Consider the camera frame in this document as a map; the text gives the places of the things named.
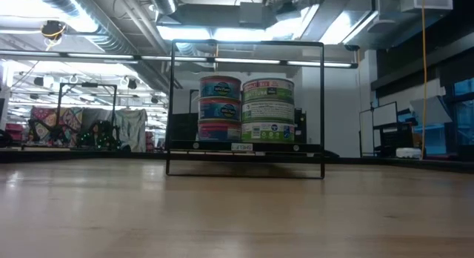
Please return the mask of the black storage cabinet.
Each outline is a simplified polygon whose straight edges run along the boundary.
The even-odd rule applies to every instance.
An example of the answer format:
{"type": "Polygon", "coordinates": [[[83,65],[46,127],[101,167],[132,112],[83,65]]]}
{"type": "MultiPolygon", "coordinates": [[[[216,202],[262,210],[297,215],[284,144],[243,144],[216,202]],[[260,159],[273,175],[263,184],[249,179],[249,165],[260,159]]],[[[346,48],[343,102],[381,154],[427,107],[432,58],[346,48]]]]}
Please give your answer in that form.
{"type": "Polygon", "coordinates": [[[302,108],[294,110],[295,142],[307,143],[307,114],[302,108]]]}

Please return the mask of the gray slanted panel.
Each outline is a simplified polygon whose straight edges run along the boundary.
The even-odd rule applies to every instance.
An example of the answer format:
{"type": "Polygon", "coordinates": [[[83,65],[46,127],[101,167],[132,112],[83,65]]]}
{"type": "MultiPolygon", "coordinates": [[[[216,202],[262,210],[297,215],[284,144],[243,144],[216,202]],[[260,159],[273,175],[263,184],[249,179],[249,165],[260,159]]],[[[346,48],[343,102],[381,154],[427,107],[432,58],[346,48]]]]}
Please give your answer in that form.
{"type": "Polygon", "coordinates": [[[453,121],[441,96],[412,100],[410,108],[421,123],[425,119],[425,125],[440,125],[453,121]]]}

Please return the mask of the white panel on stand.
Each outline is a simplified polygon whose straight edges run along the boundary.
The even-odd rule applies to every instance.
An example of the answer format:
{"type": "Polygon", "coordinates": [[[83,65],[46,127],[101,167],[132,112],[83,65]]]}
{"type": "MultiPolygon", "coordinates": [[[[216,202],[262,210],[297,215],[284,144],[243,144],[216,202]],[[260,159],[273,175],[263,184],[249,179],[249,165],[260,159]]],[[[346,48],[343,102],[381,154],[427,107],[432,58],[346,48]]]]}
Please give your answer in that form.
{"type": "Polygon", "coordinates": [[[382,130],[398,125],[397,102],[390,102],[378,107],[371,107],[359,113],[359,130],[382,130]]]}

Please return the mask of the colourful patchwork quilt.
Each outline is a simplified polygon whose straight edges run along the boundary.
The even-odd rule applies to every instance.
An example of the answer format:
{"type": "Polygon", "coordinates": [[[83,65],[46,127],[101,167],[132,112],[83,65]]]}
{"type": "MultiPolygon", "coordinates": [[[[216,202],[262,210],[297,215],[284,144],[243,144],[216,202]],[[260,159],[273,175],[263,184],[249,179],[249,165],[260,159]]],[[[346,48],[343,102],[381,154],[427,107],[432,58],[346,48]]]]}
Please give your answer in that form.
{"type": "Polygon", "coordinates": [[[64,134],[70,137],[81,129],[82,116],[81,107],[62,107],[59,112],[59,122],[56,122],[56,108],[33,107],[30,111],[30,133],[43,140],[50,135],[56,125],[59,125],[64,134]]]}

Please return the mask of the gray ceiling box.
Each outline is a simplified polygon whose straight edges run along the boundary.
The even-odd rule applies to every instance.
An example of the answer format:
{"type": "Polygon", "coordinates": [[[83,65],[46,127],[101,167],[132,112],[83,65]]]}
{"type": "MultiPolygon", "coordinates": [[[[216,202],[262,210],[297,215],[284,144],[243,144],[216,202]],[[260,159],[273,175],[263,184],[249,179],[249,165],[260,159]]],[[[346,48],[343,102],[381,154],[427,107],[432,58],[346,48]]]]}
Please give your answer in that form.
{"type": "Polygon", "coordinates": [[[238,24],[240,27],[266,28],[267,10],[261,3],[241,2],[238,24]]]}

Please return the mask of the black desk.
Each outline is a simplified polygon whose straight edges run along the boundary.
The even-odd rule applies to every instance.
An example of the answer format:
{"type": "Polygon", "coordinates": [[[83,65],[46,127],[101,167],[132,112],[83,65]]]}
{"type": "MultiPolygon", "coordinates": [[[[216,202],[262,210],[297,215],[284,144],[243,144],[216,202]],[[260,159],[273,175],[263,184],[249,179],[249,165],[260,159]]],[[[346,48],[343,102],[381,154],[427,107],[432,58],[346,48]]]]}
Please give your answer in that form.
{"type": "Polygon", "coordinates": [[[399,148],[418,148],[413,138],[411,122],[394,122],[376,125],[374,130],[379,132],[380,144],[375,147],[377,157],[394,158],[399,148]]]}

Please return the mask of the wooden shelf with black frame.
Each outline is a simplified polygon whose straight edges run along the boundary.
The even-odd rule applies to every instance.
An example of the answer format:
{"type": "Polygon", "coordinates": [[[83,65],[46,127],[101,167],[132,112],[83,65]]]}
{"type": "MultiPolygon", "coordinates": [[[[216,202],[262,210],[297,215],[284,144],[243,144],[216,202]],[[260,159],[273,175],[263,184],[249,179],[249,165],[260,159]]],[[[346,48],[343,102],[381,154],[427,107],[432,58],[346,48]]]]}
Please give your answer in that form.
{"type": "MultiPolygon", "coordinates": [[[[178,43],[185,43],[185,39],[172,40],[170,56],[176,56],[175,48],[178,43]]],[[[171,126],[173,115],[173,100],[174,100],[174,82],[175,82],[175,62],[170,63],[170,94],[169,94],[169,109],[167,115],[167,128],[165,135],[165,150],[168,155],[166,159],[165,174],[167,176],[175,176],[176,174],[170,170],[171,161],[170,155],[173,153],[228,153],[239,154],[244,152],[254,153],[315,153],[320,156],[320,175],[318,180],[325,178],[326,168],[324,163],[325,157],[325,90],[324,90],[324,70],[325,70],[325,45],[322,42],[297,42],[297,41],[262,41],[253,42],[254,45],[266,45],[273,47],[290,46],[290,47],[318,47],[320,49],[319,61],[322,63],[319,73],[320,81],[320,143],[318,145],[311,144],[287,144],[287,143],[230,143],[230,142],[201,142],[201,141],[182,141],[171,139],[171,126]]]]}

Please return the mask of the black device with green lights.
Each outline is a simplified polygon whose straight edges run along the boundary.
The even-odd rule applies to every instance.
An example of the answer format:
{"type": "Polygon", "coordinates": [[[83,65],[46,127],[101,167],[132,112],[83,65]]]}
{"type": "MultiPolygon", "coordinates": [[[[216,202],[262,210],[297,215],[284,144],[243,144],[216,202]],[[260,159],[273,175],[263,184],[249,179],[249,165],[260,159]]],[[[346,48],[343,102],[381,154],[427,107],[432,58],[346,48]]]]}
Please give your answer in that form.
{"type": "Polygon", "coordinates": [[[77,138],[77,148],[116,151],[121,147],[119,127],[110,121],[97,120],[77,138]]]}

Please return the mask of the pale draped cloth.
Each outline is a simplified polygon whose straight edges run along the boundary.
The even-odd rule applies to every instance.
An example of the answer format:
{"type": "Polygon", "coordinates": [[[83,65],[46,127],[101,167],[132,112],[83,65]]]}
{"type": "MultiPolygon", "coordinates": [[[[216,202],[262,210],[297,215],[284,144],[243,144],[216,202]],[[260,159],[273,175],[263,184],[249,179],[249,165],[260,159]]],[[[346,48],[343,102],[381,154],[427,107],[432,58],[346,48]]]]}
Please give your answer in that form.
{"type": "Polygon", "coordinates": [[[146,110],[117,110],[115,126],[118,126],[118,137],[121,147],[128,146],[132,152],[146,151],[146,110]]]}

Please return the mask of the blue pink salmon can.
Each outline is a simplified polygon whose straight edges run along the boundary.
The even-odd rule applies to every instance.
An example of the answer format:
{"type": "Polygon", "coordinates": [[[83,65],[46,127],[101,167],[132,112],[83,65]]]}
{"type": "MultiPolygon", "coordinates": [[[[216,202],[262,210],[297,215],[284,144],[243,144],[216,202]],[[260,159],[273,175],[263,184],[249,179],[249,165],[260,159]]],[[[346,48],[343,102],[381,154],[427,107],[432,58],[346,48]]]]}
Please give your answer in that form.
{"type": "Polygon", "coordinates": [[[241,123],[225,120],[199,121],[198,137],[201,141],[237,142],[241,140],[241,123]]]}

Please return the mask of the silver spiral air duct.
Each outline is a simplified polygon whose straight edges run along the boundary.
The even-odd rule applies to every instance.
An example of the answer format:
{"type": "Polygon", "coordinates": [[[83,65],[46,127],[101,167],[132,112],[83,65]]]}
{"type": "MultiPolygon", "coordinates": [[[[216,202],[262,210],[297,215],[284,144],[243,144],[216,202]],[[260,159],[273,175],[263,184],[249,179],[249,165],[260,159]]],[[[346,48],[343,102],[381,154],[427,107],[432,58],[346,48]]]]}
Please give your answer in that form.
{"type": "Polygon", "coordinates": [[[62,19],[105,53],[137,53],[107,14],[93,0],[39,0],[58,10],[62,19]]]}

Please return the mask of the black rack frame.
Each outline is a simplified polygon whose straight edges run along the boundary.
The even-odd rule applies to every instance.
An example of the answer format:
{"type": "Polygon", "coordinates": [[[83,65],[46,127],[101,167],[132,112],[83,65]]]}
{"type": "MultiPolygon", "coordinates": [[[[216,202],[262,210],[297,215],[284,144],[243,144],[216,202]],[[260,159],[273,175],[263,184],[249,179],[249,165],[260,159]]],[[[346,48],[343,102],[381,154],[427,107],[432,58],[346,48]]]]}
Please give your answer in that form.
{"type": "MultiPolygon", "coordinates": [[[[57,119],[56,122],[59,122],[59,112],[61,108],[99,108],[111,110],[113,112],[112,124],[115,124],[116,117],[116,103],[118,95],[118,86],[112,84],[99,84],[97,82],[82,82],[82,83],[70,83],[62,82],[59,84],[59,94],[57,101],[57,119]],[[110,95],[112,98],[111,102],[100,99],[100,94],[98,91],[86,93],[85,91],[80,91],[79,88],[85,89],[105,89],[106,93],[104,96],[110,95]]],[[[79,132],[70,137],[64,134],[64,131],[56,125],[50,134],[50,138],[53,141],[66,139],[72,139],[74,136],[77,136],[79,132]]]]}

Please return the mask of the black dome ceiling device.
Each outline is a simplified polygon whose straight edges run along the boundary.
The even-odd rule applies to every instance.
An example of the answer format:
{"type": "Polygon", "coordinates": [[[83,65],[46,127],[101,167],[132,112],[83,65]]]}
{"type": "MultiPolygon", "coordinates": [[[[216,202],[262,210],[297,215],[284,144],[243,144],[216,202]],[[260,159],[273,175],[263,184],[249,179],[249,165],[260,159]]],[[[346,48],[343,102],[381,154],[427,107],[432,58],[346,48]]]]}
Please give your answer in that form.
{"type": "Polygon", "coordinates": [[[47,20],[40,28],[40,33],[49,40],[59,40],[67,29],[67,25],[61,21],[47,20]]]}

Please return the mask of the red storage bin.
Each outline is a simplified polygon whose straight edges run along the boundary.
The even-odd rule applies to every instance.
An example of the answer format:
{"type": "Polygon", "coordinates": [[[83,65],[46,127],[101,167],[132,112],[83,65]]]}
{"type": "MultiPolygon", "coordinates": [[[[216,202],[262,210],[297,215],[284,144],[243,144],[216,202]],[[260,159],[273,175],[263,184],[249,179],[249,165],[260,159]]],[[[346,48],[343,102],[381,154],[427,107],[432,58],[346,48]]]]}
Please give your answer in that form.
{"type": "Polygon", "coordinates": [[[14,142],[24,142],[28,138],[29,128],[25,125],[7,123],[5,130],[10,134],[14,142]]]}

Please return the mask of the gray hanging cloth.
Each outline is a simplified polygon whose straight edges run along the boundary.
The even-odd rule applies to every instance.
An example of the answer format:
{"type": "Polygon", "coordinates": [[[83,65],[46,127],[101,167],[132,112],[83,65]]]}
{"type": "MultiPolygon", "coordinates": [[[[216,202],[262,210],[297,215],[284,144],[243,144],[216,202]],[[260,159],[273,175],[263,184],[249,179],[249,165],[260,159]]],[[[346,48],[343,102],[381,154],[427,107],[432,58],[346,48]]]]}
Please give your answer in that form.
{"type": "Polygon", "coordinates": [[[99,108],[84,108],[82,111],[80,135],[86,133],[99,133],[100,131],[113,132],[113,112],[99,108]]]}

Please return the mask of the white column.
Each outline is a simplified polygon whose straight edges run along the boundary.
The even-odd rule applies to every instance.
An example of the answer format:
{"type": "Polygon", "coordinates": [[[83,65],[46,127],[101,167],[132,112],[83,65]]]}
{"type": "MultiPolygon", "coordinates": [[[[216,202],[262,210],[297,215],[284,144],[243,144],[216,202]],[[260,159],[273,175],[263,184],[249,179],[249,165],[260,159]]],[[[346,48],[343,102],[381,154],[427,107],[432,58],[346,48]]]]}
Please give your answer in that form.
{"type": "Polygon", "coordinates": [[[13,71],[10,68],[10,63],[0,60],[0,130],[4,130],[7,124],[7,110],[12,84],[13,71]]]}

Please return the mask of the white low object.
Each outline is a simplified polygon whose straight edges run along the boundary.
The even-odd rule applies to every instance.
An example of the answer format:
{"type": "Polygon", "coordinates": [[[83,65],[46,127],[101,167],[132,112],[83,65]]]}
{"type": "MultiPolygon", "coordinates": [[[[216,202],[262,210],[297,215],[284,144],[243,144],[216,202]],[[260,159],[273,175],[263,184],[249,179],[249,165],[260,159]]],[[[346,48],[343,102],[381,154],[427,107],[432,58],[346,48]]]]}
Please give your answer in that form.
{"type": "Polygon", "coordinates": [[[420,159],[422,151],[419,148],[397,148],[395,155],[401,159],[420,159]]]}

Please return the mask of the long linear ceiling light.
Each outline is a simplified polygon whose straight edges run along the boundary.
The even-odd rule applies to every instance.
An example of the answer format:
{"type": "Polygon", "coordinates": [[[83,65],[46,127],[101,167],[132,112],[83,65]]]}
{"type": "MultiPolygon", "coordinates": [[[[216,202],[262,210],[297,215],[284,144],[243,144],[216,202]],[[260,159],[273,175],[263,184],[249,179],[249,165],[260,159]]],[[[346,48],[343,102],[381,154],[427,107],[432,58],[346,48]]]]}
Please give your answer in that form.
{"type": "Polygon", "coordinates": [[[69,61],[137,64],[138,62],[197,62],[197,63],[236,63],[249,65],[281,65],[297,67],[320,67],[320,61],[295,61],[281,59],[243,59],[198,56],[149,56],[103,53],[68,53],[51,51],[0,50],[1,59],[19,59],[36,61],[69,61]]]}

